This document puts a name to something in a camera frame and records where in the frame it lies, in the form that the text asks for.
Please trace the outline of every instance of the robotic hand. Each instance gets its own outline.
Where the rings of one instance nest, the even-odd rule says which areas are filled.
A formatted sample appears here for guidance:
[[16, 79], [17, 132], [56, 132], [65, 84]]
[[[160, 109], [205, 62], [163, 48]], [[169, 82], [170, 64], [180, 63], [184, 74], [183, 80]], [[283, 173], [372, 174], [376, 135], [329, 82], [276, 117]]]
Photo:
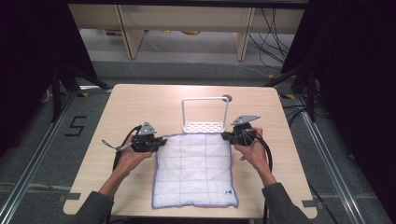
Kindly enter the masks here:
[[221, 137], [230, 142], [231, 145], [239, 144], [242, 146], [250, 146], [257, 137], [256, 131], [251, 127], [249, 121], [259, 119], [260, 116], [239, 116], [231, 123], [233, 131], [231, 133], [224, 132]]
[[[132, 138], [132, 141], [127, 143], [126, 140], [128, 137], [136, 131], [136, 134]], [[122, 152], [125, 148], [131, 147], [135, 152], [155, 152], [161, 146], [166, 144], [167, 139], [163, 139], [162, 137], [154, 137], [154, 134], [157, 131], [146, 121], [143, 125], [139, 125], [134, 127], [126, 136], [124, 142], [122, 143], [122, 147], [113, 147], [105, 140], [102, 142], [108, 146], [117, 150], [117, 152]]]
[[233, 126], [233, 131], [231, 133], [224, 132], [221, 134], [221, 137], [224, 140], [229, 141], [231, 145], [239, 144], [246, 147], [253, 144], [254, 139], [257, 138], [267, 152], [268, 165], [272, 171], [273, 160], [271, 149], [268, 147], [262, 136], [256, 133], [249, 123], [249, 121], [259, 118], [260, 116], [239, 116], [233, 121], [233, 123], [231, 123], [232, 125], [235, 125]]

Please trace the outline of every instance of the checkered cloth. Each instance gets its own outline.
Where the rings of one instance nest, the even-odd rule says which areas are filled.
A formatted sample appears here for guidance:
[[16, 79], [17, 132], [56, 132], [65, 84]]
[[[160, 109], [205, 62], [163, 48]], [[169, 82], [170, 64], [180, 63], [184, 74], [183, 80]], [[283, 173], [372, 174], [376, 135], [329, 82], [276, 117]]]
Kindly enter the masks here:
[[219, 133], [169, 135], [156, 152], [152, 207], [238, 206], [228, 141]]

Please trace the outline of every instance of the metal rail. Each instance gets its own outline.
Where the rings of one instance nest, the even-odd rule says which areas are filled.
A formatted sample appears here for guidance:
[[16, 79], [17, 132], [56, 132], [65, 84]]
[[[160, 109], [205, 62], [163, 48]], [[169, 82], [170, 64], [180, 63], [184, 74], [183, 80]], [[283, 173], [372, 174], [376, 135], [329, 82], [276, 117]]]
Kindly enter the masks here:
[[[304, 100], [301, 95], [296, 95], [296, 100], [298, 105], [304, 105]], [[326, 143], [318, 130], [317, 124], [311, 121], [311, 118], [309, 118], [306, 112], [302, 112], [302, 115], [351, 222], [357, 224], [366, 223], [345, 179], [341, 175], [334, 159], [332, 158], [332, 153], [327, 148]]]
[[65, 98], [63, 104], [63, 110], [59, 117], [53, 121], [46, 134], [44, 135], [43, 139], [41, 140], [35, 154], [33, 155], [32, 159], [30, 159], [29, 164], [26, 166], [22, 176], [18, 180], [17, 184], [15, 185], [14, 189], [8, 195], [6, 202], [2, 205], [0, 211], [0, 221], [1, 224], [8, 224], [9, 221], [14, 216], [24, 193], [29, 188], [29, 184], [32, 181], [33, 177], [35, 176], [36, 171], [38, 170], [41, 162], [44, 160], [47, 152], [50, 148], [50, 144], [57, 133], [62, 121], [64, 119], [64, 114], [66, 113], [67, 109], [76, 98], [76, 92], [69, 92]]

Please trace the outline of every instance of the table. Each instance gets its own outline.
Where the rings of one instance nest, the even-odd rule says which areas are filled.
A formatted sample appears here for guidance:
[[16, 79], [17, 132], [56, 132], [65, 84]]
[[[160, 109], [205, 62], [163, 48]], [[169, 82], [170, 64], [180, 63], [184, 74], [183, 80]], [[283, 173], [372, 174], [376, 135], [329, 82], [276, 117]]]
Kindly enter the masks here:
[[[109, 144], [120, 144], [134, 126], [143, 124], [146, 120], [157, 130], [155, 136], [183, 133], [183, 98], [224, 94], [233, 97], [228, 108], [226, 131], [232, 130], [231, 122], [239, 115], [261, 115], [260, 119], [251, 124], [264, 129], [263, 138], [272, 149], [277, 181], [284, 185], [293, 203], [308, 217], [314, 218], [317, 215], [316, 207], [303, 207], [303, 201], [312, 201], [313, 198], [275, 89], [127, 84], [115, 86], [110, 95], [70, 191], [79, 193], [79, 200], [66, 201], [66, 214], [75, 214], [90, 192], [99, 190], [111, 174], [115, 150], [105, 146], [102, 139]], [[207, 105], [190, 110], [186, 105], [186, 120], [199, 115], [202, 121], [217, 118], [222, 121], [224, 104], [207, 102]], [[239, 161], [240, 157], [241, 154], [233, 150], [233, 185], [240, 202], [238, 208], [186, 206], [152, 209], [151, 192], [155, 171], [153, 156], [143, 161], [122, 182], [114, 199], [112, 214], [132, 217], [262, 218], [262, 182], [248, 162]]]

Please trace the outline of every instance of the black cable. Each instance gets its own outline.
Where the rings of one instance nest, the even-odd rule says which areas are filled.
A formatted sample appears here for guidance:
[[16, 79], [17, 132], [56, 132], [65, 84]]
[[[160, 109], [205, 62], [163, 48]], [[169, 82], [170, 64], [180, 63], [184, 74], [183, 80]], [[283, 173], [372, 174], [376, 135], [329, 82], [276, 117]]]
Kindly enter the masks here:
[[291, 111], [289, 114], [286, 115], [286, 118], [287, 118], [288, 116], [290, 116], [290, 115], [292, 115], [292, 114], [294, 114], [294, 113], [300, 111], [300, 110], [301, 110], [301, 108]]
[[329, 207], [326, 205], [325, 202], [323, 202], [323, 200], [321, 199], [321, 197], [319, 196], [319, 194], [317, 193], [317, 191], [312, 187], [312, 185], [308, 182], [308, 186], [309, 188], [312, 189], [312, 191], [314, 191], [314, 193], [317, 195], [318, 199], [320, 200], [320, 202], [323, 204], [323, 207], [326, 209], [326, 211], [329, 213], [330, 217], [332, 217], [332, 221], [335, 224], [338, 224], [337, 219], [335, 218], [335, 216], [332, 214], [332, 211], [330, 211]]
[[[272, 153], [271, 153], [271, 149], [268, 147], [267, 143], [264, 141], [264, 139], [262, 138], [262, 136], [259, 133], [256, 133], [256, 137], [259, 142], [262, 144], [262, 146], [264, 147], [267, 157], [268, 157], [268, 166], [270, 168], [270, 171], [272, 172], [273, 170], [273, 159], [272, 159]], [[267, 202], [264, 203], [264, 209], [263, 209], [263, 213], [262, 213], [262, 224], [266, 224], [267, 223], [267, 217], [268, 217], [268, 206], [267, 206]]]
[[298, 109], [298, 110], [293, 111], [293, 113], [295, 113], [295, 114], [294, 114], [294, 115], [291, 117], [291, 119], [289, 119], [289, 121], [288, 121], [289, 127], [290, 127], [291, 124], [293, 123], [294, 119], [295, 119], [299, 114], [301, 114], [301, 112], [305, 111], [306, 109], [307, 109], [307, 106], [304, 107], [304, 108], [301, 108], [301, 109]]
[[[308, 105], [284, 105], [282, 106], [282, 108], [286, 109], [286, 108], [292, 108], [292, 107], [302, 107], [302, 106], [308, 106]], [[321, 104], [321, 102], [318, 103], [314, 103], [315, 107], [323, 107], [324, 105]]]
[[285, 60], [286, 55], [284, 54], [284, 52], [286, 52], [286, 51], [283, 50], [283, 49], [280, 47], [280, 44], [283, 45], [283, 46], [284, 46], [285, 48], [287, 48], [287, 49], [289, 49], [289, 48], [288, 48], [288, 47], [279, 39], [279, 37], [277, 36], [276, 20], [275, 20], [275, 18], [276, 18], [276, 10], [273, 8], [273, 20], [272, 20], [272, 22], [271, 22], [271, 25], [270, 25], [269, 21], [267, 20], [267, 17], [265, 16], [264, 10], [263, 10], [263, 9], [262, 9], [262, 16], [264, 17], [265, 22], [267, 23], [267, 26], [268, 26], [268, 31], [269, 31], [269, 32], [268, 32], [268, 34], [267, 34], [267, 37], [268, 37], [269, 34], [272, 35], [273, 39], [275, 40], [275, 42], [276, 42], [276, 44], [277, 44], [277, 48], [274, 47], [274, 46], [271, 46], [271, 45], [268, 44], [268, 43], [266, 43], [267, 37], [265, 37], [264, 42], [265, 42], [268, 46], [271, 46], [271, 47], [273, 47], [274, 49], [278, 49], [279, 52], [280, 52], [280, 54], [282, 55], [283, 60]]
[[[134, 128], [126, 135], [126, 137], [125, 137], [124, 140], [122, 141], [122, 144], [121, 144], [122, 146], [125, 146], [126, 140], [128, 140], [129, 136], [131, 136], [131, 134], [132, 134], [134, 131], [136, 131], [139, 127], [141, 127], [141, 126], [136, 126], [136, 127], [134, 127]], [[116, 169], [117, 164], [119, 163], [120, 156], [121, 156], [121, 151], [117, 151], [117, 152], [116, 152], [116, 156], [114, 157], [113, 171]], [[108, 215], [107, 215], [107, 218], [106, 218], [106, 224], [109, 224], [109, 223], [110, 223], [110, 218], [111, 218], [111, 209], [110, 209], [110, 211], [108, 212]]]
[[273, 69], [276, 69], [276, 70], [279, 70], [279, 71], [281, 70], [280, 68], [270, 66], [270, 65], [266, 64], [265, 62], [263, 62], [262, 61], [262, 51], [261, 50], [259, 52], [259, 58], [260, 58], [260, 61], [262, 62], [262, 64], [264, 64], [264, 66], [269, 67], [269, 68], [273, 68]]
[[[262, 41], [266, 41], [267, 36], [266, 36], [265, 39], [264, 39], [264, 38], [262, 38], [262, 34], [259, 34], [259, 37], [262, 39]], [[277, 47], [274, 47], [274, 46], [268, 44], [267, 42], [265, 42], [265, 44], [266, 44], [268, 47], [270, 47], [271, 49], [278, 49]]]
[[263, 44], [259, 45], [259, 44], [256, 42], [256, 40], [255, 40], [251, 35], [249, 35], [249, 37], [250, 37], [250, 39], [253, 41], [253, 43], [256, 45], [256, 47], [257, 47], [260, 51], [264, 52], [265, 54], [267, 54], [267, 55], [270, 56], [271, 58], [277, 60], [279, 63], [283, 63], [283, 62], [284, 62], [283, 60], [281, 60], [281, 59], [279, 59], [278, 57], [276, 57], [275, 54], [271, 53], [271, 52], [268, 51], [267, 49], [264, 49], [264, 48], [262, 47]]

